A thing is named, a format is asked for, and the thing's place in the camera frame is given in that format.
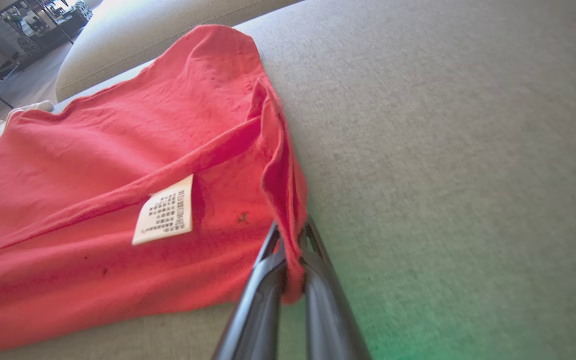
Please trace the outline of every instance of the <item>gray fabric upholstery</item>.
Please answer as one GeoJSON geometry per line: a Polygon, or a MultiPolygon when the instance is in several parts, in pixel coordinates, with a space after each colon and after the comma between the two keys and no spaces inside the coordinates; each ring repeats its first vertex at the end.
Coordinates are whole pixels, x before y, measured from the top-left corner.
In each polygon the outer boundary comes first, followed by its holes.
{"type": "MultiPolygon", "coordinates": [[[[576,1],[306,0],[237,28],[375,359],[576,359],[576,1]]],[[[0,359],[206,359],[228,313],[0,359]]],[[[283,310],[283,359],[303,316],[283,310]]]]}
{"type": "Polygon", "coordinates": [[[61,64],[57,100],[155,59],[200,24],[232,27],[299,0],[105,0],[61,64]]]}

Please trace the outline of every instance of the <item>care label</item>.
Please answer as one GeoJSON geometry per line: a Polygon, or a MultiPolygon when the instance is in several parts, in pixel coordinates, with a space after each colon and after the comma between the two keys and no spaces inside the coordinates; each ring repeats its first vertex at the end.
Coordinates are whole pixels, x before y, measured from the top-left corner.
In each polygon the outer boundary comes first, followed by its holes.
{"type": "Polygon", "coordinates": [[[135,228],[132,244],[189,233],[193,230],[192,201],[193,175],[153,194],[144,203],[135,228]]]}

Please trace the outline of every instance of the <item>cushion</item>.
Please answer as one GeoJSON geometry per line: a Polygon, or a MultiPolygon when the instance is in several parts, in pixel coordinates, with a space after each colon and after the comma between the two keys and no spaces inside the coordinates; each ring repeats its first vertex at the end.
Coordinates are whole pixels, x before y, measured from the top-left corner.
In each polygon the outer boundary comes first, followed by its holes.
{"type": "Polygon", "coordinates": [[[576,1],[306,0],[237,29],[375,360],[576,359],[576,1]]]}
{"type": "Polygon", "coordinates": [[[105,0],[61,64],[57,100],[155,59],[200,24],[233,26],[298,0],[105,0]]]}

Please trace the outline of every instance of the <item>dark spot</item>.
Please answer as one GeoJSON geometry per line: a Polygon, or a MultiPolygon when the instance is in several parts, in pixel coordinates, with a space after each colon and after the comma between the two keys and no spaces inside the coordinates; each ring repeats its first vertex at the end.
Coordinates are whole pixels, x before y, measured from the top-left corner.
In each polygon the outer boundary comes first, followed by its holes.
{"type": "Polygon", "coordinates": [[[246,216],[247,216],[247,215],[248,215],[248,212],[247,212],[247,211],[243,211],[243,212],[239,215],[239,217],[237,218],[237,224],[240,224],[240,223],[245,223],[245,224],[247,224],[247,223],[248,223],[248,222],[246,221],[246,216]]]}

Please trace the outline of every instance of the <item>couch cushion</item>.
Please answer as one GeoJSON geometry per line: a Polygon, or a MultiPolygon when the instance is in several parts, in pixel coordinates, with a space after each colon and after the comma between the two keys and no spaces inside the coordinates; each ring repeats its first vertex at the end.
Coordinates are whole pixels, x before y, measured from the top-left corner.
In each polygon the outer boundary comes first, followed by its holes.
{"type": "Polygon", "coordinates": [[[306,0],[237,29],[375,359],[576,359],[576,1],[306,0]]]}
{"type": "Polygon", "coordinates": [[[105,0],[61,64],[62,101],[162,54],[199,24],[233,26],[299,0],[105,0]]]}

